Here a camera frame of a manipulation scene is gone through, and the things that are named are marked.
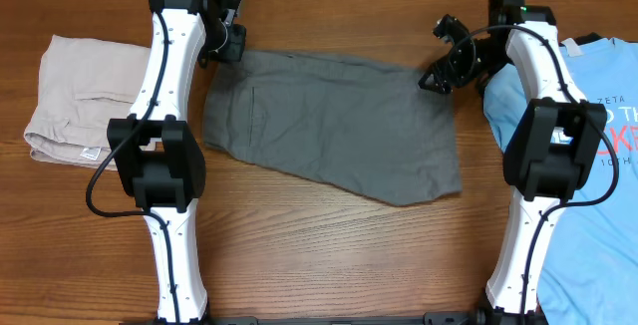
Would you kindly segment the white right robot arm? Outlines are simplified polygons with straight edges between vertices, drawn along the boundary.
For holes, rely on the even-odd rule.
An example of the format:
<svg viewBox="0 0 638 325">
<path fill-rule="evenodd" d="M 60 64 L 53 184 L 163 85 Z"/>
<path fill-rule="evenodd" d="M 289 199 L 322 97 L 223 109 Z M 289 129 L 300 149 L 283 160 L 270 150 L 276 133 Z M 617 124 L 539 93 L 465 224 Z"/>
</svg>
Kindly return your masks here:
<svg viewBox="0 0 638 325">
<path fill-rule="evenodd" d="M 429 66 L 423 90 L 448 94 L 488 67 L 512 61 L 526 109 L 503 154 L 503 177 L 512 195 L 497 265 L 471 324 L 543 324 L 537 285 L 554 228 L 574 194 L 586 184 L 604 134 L 604 106 L 588 102 L 575 85 L 560 53 L 550 10 L 507 6 L 480 39 L 457 18 L 446 15 L 433 30 L 451 43 Z"/>
</svg>

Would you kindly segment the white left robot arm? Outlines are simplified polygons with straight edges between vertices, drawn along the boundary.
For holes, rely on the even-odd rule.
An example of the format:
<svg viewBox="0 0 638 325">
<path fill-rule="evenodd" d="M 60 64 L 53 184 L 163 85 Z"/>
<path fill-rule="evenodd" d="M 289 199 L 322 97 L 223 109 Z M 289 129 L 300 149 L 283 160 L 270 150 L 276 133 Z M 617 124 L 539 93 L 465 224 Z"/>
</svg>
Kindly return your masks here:
<svg viewBox="0 0 638 325">
<path fill-rule="evenodd" d="M 195 218 L 205 160 L 187 123 L 195 67 L 237 62 L 246 30 L 234 22 L 242 0 L 150 0 L 154 36 L 140 92 L 107 138 L 125 193 L 144 218 L 159 284 L 157 324 L 208 324 Z"/>
</svg>

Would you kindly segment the grey shorts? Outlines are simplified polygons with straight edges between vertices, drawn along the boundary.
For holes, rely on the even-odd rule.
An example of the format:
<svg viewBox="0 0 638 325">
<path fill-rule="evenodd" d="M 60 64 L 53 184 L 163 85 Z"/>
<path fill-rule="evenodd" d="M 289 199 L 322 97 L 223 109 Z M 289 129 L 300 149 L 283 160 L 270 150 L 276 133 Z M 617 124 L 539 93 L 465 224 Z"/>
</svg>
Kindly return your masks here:
<svg viewBox="0 0 638 325">
<path fill-rule="evenodd" d="M 463 188 L 454 101 L 419 79 L 347 55 L 247 51 L 217 68 L 203 141 L 394 206 L 433 201 Z"/>
</svg>

